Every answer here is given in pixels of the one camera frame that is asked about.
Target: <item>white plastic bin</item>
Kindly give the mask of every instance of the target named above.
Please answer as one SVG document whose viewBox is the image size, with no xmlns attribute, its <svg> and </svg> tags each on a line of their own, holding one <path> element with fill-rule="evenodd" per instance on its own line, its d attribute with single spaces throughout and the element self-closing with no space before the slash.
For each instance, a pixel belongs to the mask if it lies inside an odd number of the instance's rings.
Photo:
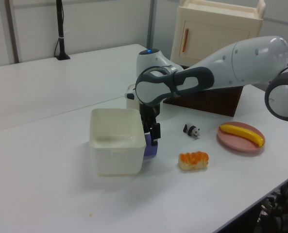
<svg viewBox="0 0 288 233">
<path fill-rule="evenodd" d="M 138 110 L 92 110 L 90 151 L 94 172 L 99 175 L 138 173 L 145 147 L 145 135 Z"/>
</svg>

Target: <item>panda figurine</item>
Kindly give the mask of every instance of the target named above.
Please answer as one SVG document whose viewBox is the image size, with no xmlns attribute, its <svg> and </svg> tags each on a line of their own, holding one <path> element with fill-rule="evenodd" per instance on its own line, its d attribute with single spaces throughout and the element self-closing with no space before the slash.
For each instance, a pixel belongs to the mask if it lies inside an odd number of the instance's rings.
<svg viewBox="0 0 288 233">
<path fill-rule="evenodd" d="M 187 133 L 189 136 L 198 137 L 198 136 L 200 136 L 199 130 L 200 129 L 195 127 L 192 123 L 187 123 L 187 124 L 185 124 L 183 131 L 184 131 L 184 133 Z"/>
</svg>

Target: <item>wooden cabinet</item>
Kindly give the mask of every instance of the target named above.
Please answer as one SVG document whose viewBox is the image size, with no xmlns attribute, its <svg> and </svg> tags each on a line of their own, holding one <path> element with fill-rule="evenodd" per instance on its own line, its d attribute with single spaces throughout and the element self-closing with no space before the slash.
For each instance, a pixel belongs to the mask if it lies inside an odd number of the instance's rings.
<svg viewBox="0 0 288 233">
<path fill-rule="evenodd" d="M 171 60 L 189 67 L 227 45 L 257 37 L 265 6 L 264 0 L 257 8 L 181 0 Z"/>
</svg>

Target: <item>toy banana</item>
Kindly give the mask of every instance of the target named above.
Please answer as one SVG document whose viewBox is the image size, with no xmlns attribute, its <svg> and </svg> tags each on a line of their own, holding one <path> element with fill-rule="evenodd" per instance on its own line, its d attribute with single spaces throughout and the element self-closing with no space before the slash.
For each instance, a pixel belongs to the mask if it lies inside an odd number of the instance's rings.
<svg viewBox="0 0 288 233">
<path fill-rule="evenodd" d="M 223 124 L 223 125 L 220 125 L 220 130 L 226 133 L 231 133 L 231 134 L 249 139 L 255 142 L 256 144 L 258 144 L 259 147 L 262 147 L 264 145 L 264 139 L 260 135 L 254 133 L 253 131 L 247 130 L 245 128 L 234 126 L 234 125 Z"/>
</svg>

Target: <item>cabinet door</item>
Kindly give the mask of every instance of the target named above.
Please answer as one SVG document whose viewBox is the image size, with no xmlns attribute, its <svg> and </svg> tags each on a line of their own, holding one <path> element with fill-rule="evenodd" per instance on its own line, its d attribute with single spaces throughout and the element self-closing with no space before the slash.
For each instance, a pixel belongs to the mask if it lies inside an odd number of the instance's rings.
<svg viewBox="0 0 288 233">
<path fill-rule="evenodd" d="M 180 56 L 202 60 L 223 47 L 245 40 L 249 31 L 185 21 Z"/>
</svg>

